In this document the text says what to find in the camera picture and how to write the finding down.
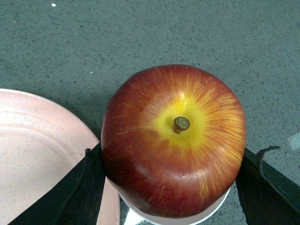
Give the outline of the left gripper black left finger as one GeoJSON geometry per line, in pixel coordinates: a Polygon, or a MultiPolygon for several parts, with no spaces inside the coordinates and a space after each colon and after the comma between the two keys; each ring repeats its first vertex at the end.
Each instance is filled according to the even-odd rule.
{"type": "Polygon", "coordinates": [[[105,184],[101,144],[49,192],[10,222],[12,225],[95,225],[105,184]]]}

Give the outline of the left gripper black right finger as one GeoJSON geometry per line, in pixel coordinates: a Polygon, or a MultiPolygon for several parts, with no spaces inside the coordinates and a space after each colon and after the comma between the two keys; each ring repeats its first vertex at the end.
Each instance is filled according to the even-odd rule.
{"type": "Polygon", "coordinates": [[[249,225],[298,225],[300,223],[300,187],[263,156],[277,146],[257,154],[245,149],[236,179],[240,204],[249,225]]]}

